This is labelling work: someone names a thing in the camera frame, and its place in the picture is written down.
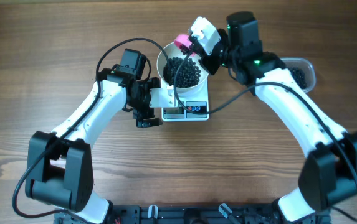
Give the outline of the pink scoop with blue handle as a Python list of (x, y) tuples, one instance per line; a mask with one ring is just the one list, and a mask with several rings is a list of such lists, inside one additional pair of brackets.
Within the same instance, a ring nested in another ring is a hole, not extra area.
[(194, 47), (194, 44), (190, 41), (190, 36), (188, 34), (179, 34), (175, 38), (174, 44), (183, 55), (190, 53)]

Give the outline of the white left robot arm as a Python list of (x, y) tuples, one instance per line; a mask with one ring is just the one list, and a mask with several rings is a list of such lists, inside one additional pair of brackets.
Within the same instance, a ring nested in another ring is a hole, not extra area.
[(63, 213), (84, 223), (113, 223), (112, 202), (93, 190), (91, 150), (120, 110), (132, 112), (138, 128), (161, 125), (150, 106), (150, 91), (160, 80), (142, 79), (148, 63), (141, 52), (125, 49), (119, 64), (97, 71), (92, 91), (67, 120), (30, 138), (27, 170), (18, 184), (28, 198), (54, 205), (51, 214)]

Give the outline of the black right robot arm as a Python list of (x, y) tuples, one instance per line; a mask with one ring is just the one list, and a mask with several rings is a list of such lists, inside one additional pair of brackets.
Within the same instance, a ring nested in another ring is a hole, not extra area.
[(245, 90), (266, 103), (298, 141), (305, 163), (297, 188), (278, 200), (285, 222), (299, 222), (357, 196), (357, 132), (329, 118), (299, 87), (285, 63), (263, 49), (253, 13), (229, 15), (226, 29), (198, 17), (189, 28), (190, 49), (215, 73), (230, 68)]

